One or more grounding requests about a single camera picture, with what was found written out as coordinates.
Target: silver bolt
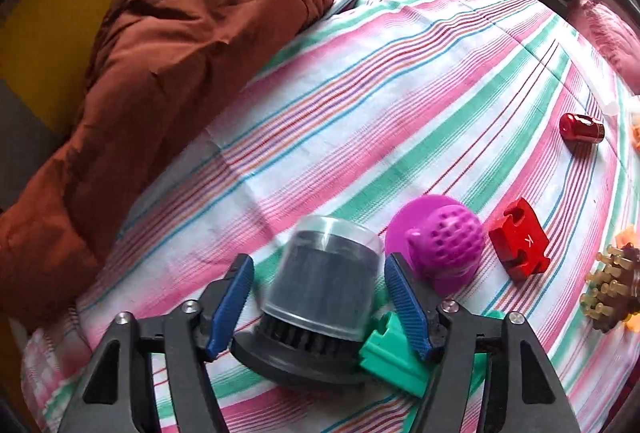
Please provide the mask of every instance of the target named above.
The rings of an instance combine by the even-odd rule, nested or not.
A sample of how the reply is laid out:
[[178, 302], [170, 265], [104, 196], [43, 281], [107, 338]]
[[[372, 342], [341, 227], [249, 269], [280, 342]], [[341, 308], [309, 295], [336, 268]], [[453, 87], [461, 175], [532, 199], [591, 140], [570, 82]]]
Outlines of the silver bolt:
[[133, 319], [133, 314], [131, 312], [118, 312], [116, 314], [115, 321], [119, 325], [126, 325]]
[[440, 306], [442, 307], [442, 311], [447, 314], [455, 314], [460, 310], [460, 305], [452, 299], [446, 299], [440, 304]]
[[193, 314], [200, 310], [200, 304], [194, 299], [190, 299], [189, 301], [185, 301], [182, 304], [182, 312], [185, 314]]
[[513, 323], [514, 325], [523, 325], [524, 316], [520, 314], [520, 312], [510, 312], [509, 321], [511, 321], [511, 323]]

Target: rust-colored quilt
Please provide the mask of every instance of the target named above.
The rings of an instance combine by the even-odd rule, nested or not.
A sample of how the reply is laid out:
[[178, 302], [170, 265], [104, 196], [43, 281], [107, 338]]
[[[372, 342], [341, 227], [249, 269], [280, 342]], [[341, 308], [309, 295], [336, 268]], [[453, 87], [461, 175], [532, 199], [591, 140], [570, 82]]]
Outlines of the rust-colored quilt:
[[74, 133], [0, 217], [0, 306], [33, 329], [87, 289], [141, 191], [332, 0], [113, 0]]

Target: clear plastic cap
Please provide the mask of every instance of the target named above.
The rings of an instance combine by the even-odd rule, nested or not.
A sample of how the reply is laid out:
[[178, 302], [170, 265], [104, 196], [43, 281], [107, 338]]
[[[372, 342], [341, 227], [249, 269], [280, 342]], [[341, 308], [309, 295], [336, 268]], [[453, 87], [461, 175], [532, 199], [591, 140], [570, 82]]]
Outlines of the clear plastic cap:
[[300, 220], [264, 299], [266, 314], [300, 328], [362, 341], [384, 246], [347, 220]]

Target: red toy block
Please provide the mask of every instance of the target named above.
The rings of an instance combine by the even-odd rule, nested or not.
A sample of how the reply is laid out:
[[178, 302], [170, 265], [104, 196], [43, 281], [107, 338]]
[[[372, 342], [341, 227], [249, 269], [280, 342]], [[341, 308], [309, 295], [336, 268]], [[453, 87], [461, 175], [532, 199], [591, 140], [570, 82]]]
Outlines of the red toy block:
[[523, 281], [531, 274], [545, 272], [549, 267], [545, 256], [549, 239], [529, 203], [519, 198], [503, 214], [491, 226], [489, 238], [509, 276]]

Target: shiny red bottle cap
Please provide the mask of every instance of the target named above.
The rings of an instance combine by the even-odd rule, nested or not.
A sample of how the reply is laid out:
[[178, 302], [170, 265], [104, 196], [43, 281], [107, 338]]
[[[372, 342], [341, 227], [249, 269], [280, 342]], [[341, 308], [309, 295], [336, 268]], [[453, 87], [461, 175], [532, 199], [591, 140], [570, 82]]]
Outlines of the shiny red bottle cap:
[[560, 117], [560, 135], [564, 140], [579, 140], [597, 144], [605, 135], [602, 121], [580, 114], [564, 114]]

